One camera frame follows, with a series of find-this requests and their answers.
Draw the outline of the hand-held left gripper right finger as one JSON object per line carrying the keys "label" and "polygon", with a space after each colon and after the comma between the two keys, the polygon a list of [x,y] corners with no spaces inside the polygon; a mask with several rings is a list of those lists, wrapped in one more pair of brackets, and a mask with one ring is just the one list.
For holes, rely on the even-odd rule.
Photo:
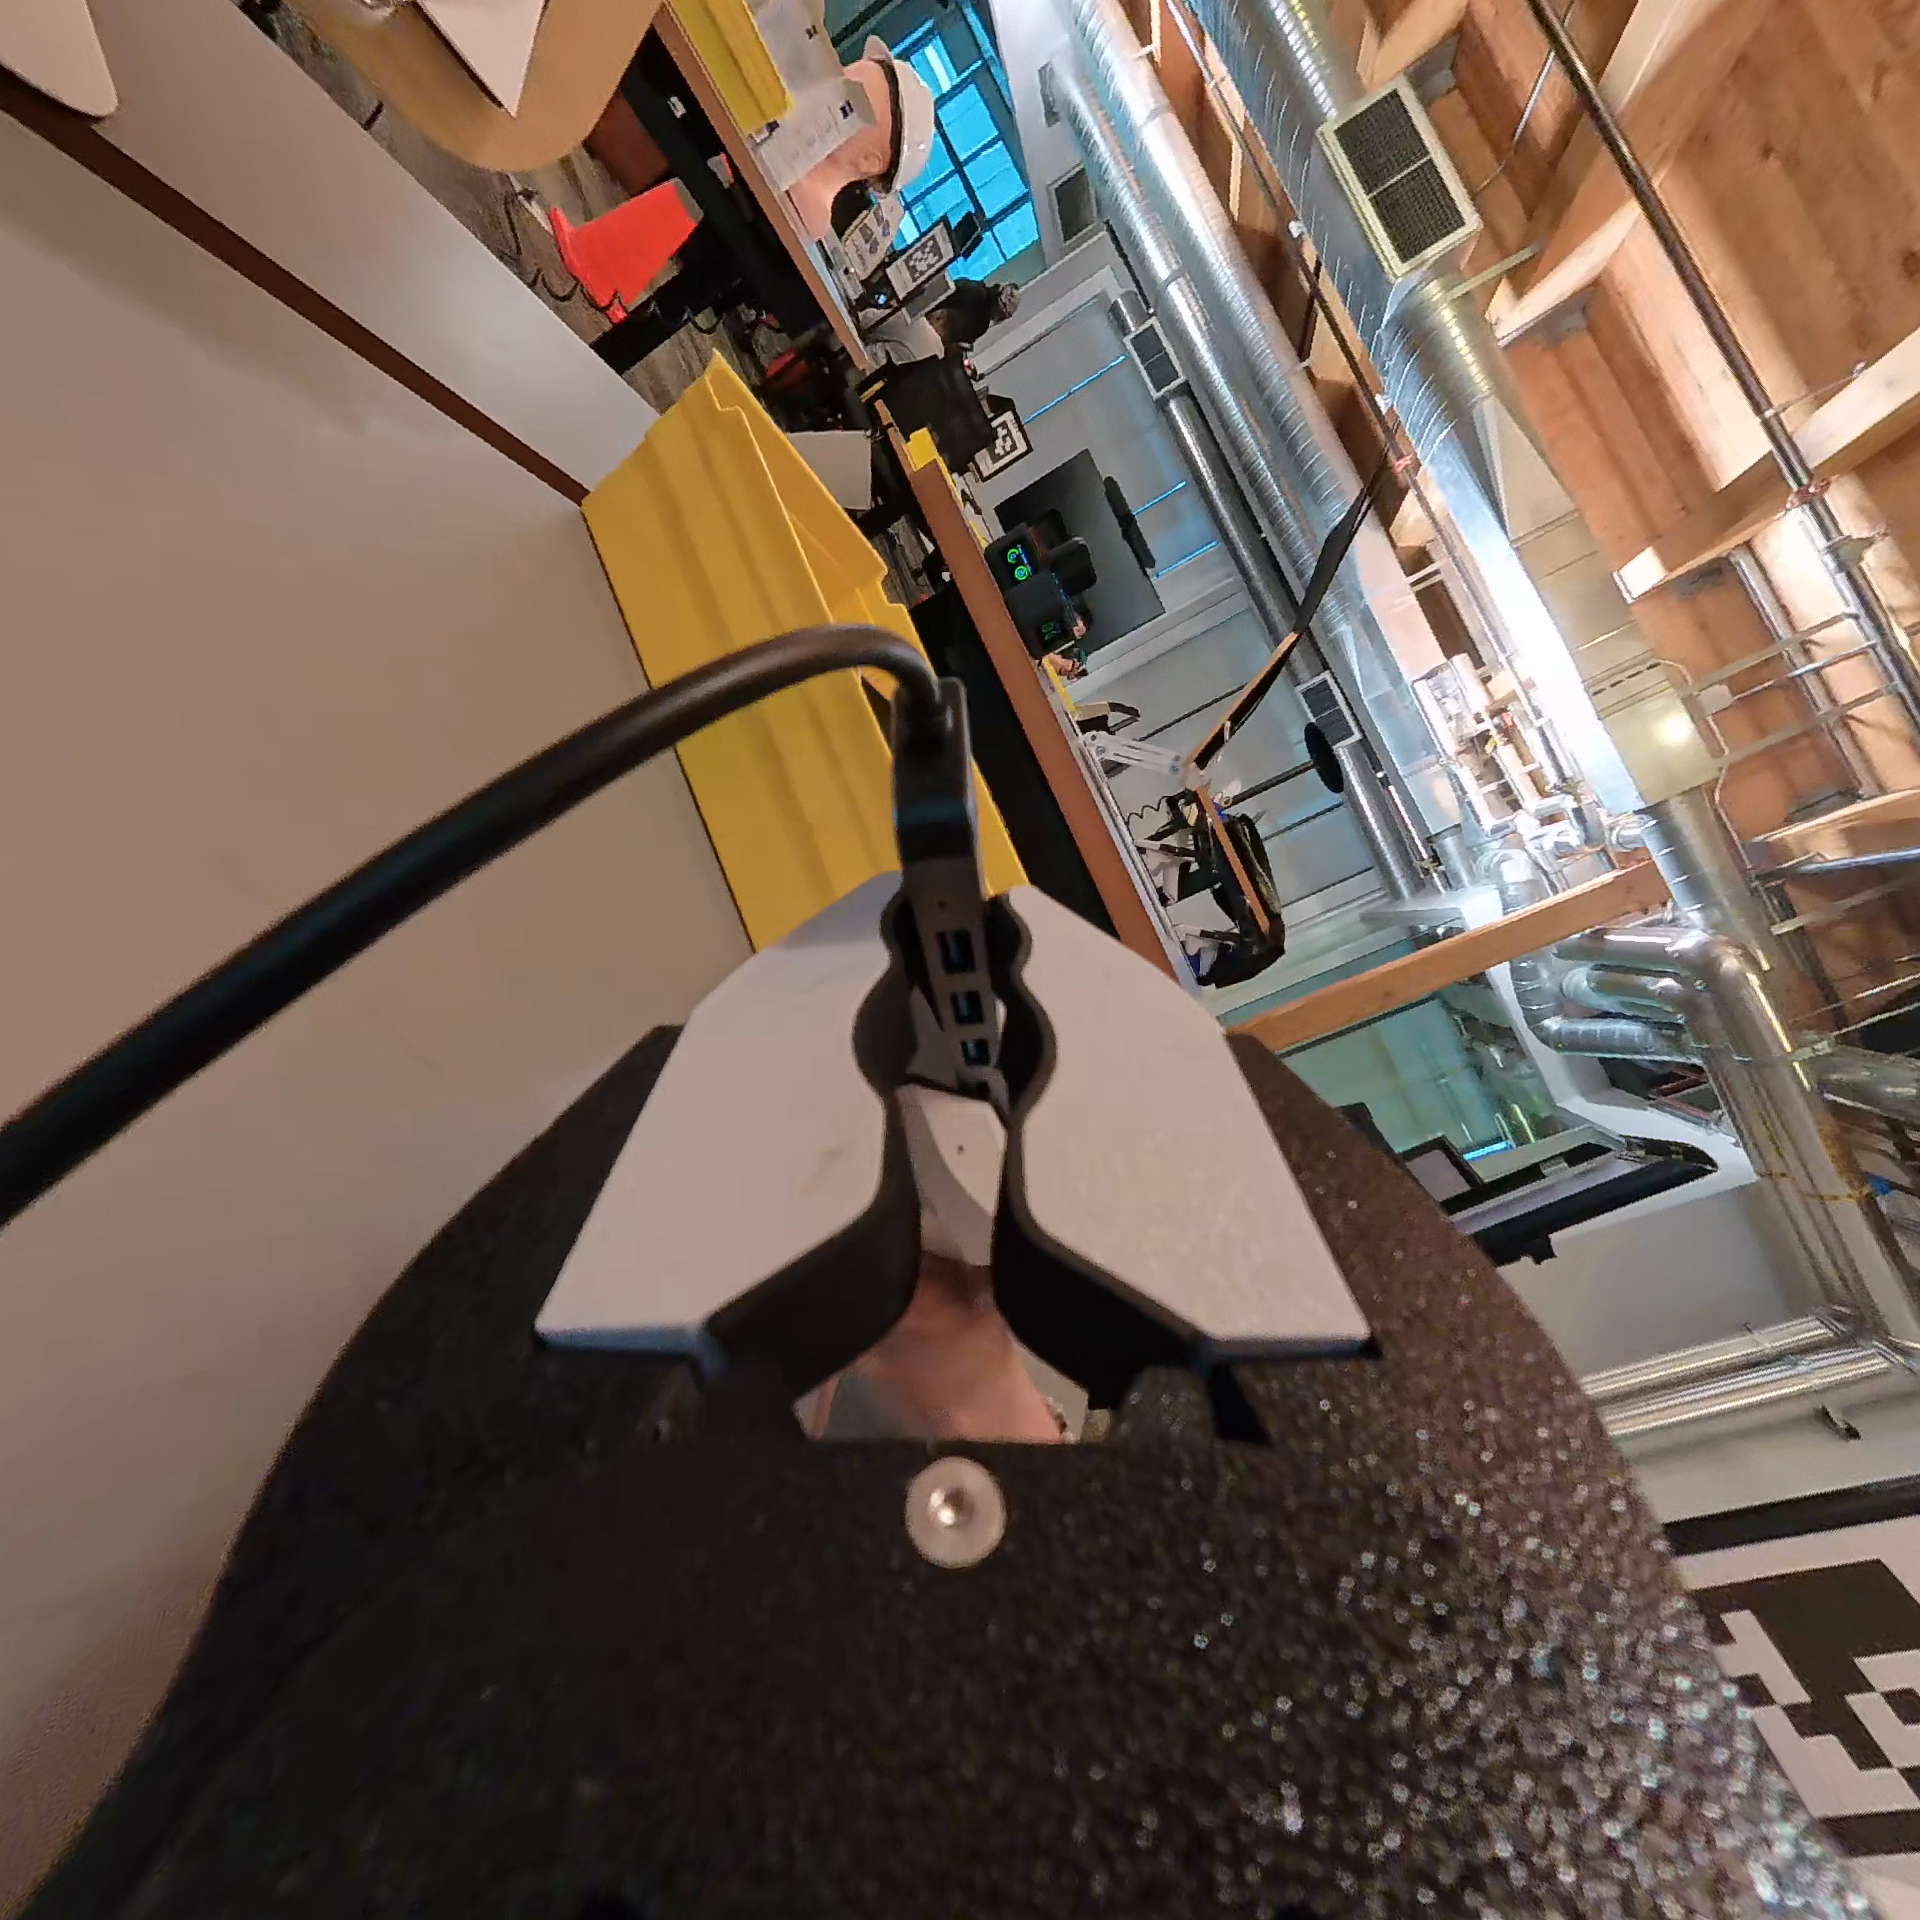
{"label": "hand-held left gripper right finger", "polygon": [[1152,1371],[1374,1345],[1226,1031],[1035,887],[991,902],[1010,1097],[991,1278],[1015,1337],[1116,1407]]}

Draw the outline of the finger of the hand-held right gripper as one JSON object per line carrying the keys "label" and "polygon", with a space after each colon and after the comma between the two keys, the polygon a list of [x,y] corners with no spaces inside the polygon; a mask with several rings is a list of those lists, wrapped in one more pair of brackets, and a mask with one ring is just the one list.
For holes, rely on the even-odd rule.
{"label": "finger of the hand-held right gripper", "polygon": [[926,1259],[991,1265],[1006,1130],[986,1098],[909,1083],[895,1110],[919,1191]]}

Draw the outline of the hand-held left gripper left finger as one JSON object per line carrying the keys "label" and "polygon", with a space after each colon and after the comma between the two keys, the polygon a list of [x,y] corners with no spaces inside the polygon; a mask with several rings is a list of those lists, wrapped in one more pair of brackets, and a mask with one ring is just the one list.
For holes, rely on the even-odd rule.
{"label": "hand-held left gripper left finger", "polygon": [[695,1008],[534,1315],[547,1345],[815,1387],[898,1321],[922,1193],[894,899],[854,887]]}

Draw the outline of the person's right hand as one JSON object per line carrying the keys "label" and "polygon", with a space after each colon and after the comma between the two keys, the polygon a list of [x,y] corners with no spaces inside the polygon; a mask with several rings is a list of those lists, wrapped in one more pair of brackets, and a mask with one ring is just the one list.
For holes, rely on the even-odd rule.
{"label": "person's right hand", "polygon": [[795,1402],[824,1442],[1061,1445],[1061,1410],[1029,1374],[991,1272],[923,1254],[907,1309],[848,1368]]}

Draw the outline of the yellow plastic bin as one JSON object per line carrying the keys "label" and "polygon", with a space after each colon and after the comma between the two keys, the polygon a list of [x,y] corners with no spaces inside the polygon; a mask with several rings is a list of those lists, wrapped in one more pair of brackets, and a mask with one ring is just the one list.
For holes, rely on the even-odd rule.
{"label": "yellow plastic bin", "polygon": [[[583,515],[651,685],[760,639],[878,626],[923,656],[880,554],[725,359],[712,359]],[[892,873],[883,672],[780,689],[678,744],[751,947]]]}

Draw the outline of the silver pipe bundle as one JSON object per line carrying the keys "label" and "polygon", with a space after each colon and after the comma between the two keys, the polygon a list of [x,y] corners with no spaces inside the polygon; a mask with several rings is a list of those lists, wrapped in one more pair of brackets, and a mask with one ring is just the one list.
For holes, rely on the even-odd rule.
{"label": "silver pipe bundle", "polygon": [[1819,1302],[1839,1327],[1916,1359],[1916,1270],[1787,1021],[1800,975],[1712,790],[1655,803],[1644,847],[1648,864],[1615,874],[1659,879],[1671,915],[1592,919],[1515,955],[1507,974],[1524,1029],[1571,1055],[1702,1067],[1748,1166],[1782,1205]]}

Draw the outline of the black device green lights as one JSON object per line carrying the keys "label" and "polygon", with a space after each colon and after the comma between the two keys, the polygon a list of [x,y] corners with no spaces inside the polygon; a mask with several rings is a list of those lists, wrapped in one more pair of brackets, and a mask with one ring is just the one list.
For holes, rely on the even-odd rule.
{"label": "black device green lights", "polygon": [[1022,521],[986,549],[1015,630],[1035,659],[1079,659],[1088,648],[1088,595],[1096,584],[1088,541],[1053,519]]}

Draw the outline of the black monitor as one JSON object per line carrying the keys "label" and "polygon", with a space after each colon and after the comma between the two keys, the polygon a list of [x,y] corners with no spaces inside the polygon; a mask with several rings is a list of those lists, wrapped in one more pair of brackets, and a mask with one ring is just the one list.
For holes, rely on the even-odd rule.
{"label": "black monitor", "polygon": [[998,527],[1030,527],[1047,549],[1079,538],[1088,549],[1090,582],[1071,589],[1096,650],[1160,617],[1160,589],[1155,582],[1155,554],[1138,530],[1133,510],[1118,481],[1079,449],[1015,486],[995,506]]}

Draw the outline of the orange traffic cone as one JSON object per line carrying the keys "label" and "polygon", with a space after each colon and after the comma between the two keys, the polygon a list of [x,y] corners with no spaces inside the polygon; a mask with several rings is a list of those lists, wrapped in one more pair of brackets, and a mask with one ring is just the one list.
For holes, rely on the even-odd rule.
{"label": "orange traffic cone", "polygon": [[573,224],[563,208],[543,213],[568,275],[587,304],[608,319],[623,319],[686,247],[702,208],[683,181],[664,177],[605,214]]}

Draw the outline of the mannequin head white helmet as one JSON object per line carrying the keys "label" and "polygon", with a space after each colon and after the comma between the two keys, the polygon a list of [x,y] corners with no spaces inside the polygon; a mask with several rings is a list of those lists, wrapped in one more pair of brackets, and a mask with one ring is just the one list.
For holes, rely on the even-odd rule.
{"label": "mannequin head white helmet", "polygon": [[867,37],[860,58],[842,67],[842,85],[853,90],[831,126],[827,153],[787,187],[810,242],[827,238],[831,206],[853,185],[885,199],[919,181],[935,143],[932,88],[883,37]]}

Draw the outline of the white vent grille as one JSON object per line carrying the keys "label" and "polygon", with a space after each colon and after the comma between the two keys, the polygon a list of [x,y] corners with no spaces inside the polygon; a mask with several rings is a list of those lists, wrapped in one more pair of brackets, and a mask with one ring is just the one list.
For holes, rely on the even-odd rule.
{"label": "white vent grille", "polygon": [[1408,77],[1333,114],[1317,137],[1392,282],[1454,267],[1479,240],[1482,213]]}

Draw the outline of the printed instruction sheet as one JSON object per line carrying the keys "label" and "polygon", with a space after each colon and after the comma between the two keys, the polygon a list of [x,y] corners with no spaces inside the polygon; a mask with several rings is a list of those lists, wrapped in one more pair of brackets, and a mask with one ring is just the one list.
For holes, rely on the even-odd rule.
{"label": "printed instruction sheet", "polygon": [[503,112],[522,106],[547,1],[415,1],[432,30]]}

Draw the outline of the silver ventilation duct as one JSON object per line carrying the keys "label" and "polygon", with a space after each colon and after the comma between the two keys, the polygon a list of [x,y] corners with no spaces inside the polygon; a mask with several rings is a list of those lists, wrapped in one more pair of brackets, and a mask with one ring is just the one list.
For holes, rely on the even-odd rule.
{"label": "silver ventilation duct", "polygon": [[1498,842],[1475,811],[1462,750],[1436,731],[1423,706],[1419,687],[1442,656],[1388,536],[1388,510],[1363,504],[1368,471],[1340,441],[1123,7],[1063,5],[1063,17],[1071,38],[1053,82],[1063,118],[1301,603],[1342,515],[1359,506],[1311,627],[1367,736],[1386,744],[1447,885],[1488,887]]}

